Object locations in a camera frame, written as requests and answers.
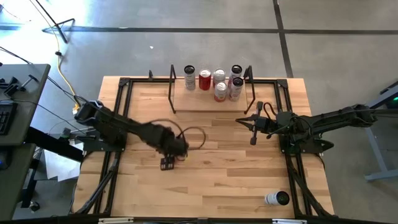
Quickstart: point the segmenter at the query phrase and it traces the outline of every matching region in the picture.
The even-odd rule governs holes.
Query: white paper
[[[83,150],[83,143],[74,144],[74,141],[72,141],[71,145],[77,149]],[[58,176],[58,181],[60,182],[79,176],[79,162],[67,159],[47,150],[44,150],[44,154],[48,179]]]

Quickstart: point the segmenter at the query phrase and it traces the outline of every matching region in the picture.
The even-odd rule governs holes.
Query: can lid
[[[211,72],[208,69],[203,69],[199,73],[203,78],[207,78],[211,75]]]
[[[222,70],[222,69],[220,69],[220,68],[217,68],[217,69],[214,71],[214,74],[215,74],[215,75],[224,75],[225,72],[224,72],[224,70]]]
[[[289,203],[289,195],[284,192],[284,191],[280,191],[276,194],[276,200],[278,201],[278,203],[280,203],[281,205],[287,205]]]
[[[243,86],[243,79],[241,77],[236,77],[232,80],[234,86]]]
[[[242,67],[240,67],[239,65],[234,65],[232,66],[231,71],[235,74],[240,74],[242,73]]]
[[[217,90],[224,91],[224,90],[226,90],[226,84],[223,82],[217,83],[216,88],[217,88]]]
[[[192,74],[195,71],[195,68],[192,65],[187,65],[184,68],[184,72],[186,74]]]

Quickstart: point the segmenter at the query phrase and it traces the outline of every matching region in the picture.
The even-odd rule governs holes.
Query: keyboard
[[[0,103],[0,135],[7,135],[17,111],[17,103]]]

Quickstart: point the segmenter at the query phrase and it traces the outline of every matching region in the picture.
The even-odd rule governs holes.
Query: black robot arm
[[[253,136],[256,136],[257,131],[268,134],[267,139],[278,134],[287,143],[280,146],[281,150],[289,153],[321,153],[333,147],[333,143],[321,139],[323,133],[346,126],[367,128],[377,121],[377,114],[398,113],[397,110],[373,110],[366,105],[354,105],[316,116],[280,112],[273,120],[260,116],[262,105],[262,102],[258,102],[256,114],[236,121],[248,127]],[[252,138],[250,143],[255,145],[256,139]]]
[[[176,137],[171,128],[160,124],[139,123],[117,114],[100,101],[85,103],[75,115],[78,123],[92,126],[108,144],[117,144],[122,132],[138,136],[143,142],[164,156],[186,156],[188,144]]]

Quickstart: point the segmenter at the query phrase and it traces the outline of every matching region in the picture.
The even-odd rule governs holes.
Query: black clamp
[[[35,80],[36,82],[39,82],[38,79],[36,77],[34,77],[33,75],[28,75],[29,79],[26,80],[21,86],[18,83],[13,83],[10,84],[6,90],[4,90],[4,94],[6,97],[11,98],[13,96],[14,93],[16,93],[17,91],[25,91],[25,86],[32,80]]]
[[[174,169],[175,158],[171,155],[165,155],[164,158],[160,160],[160,169],[161,170],[171,170]]]

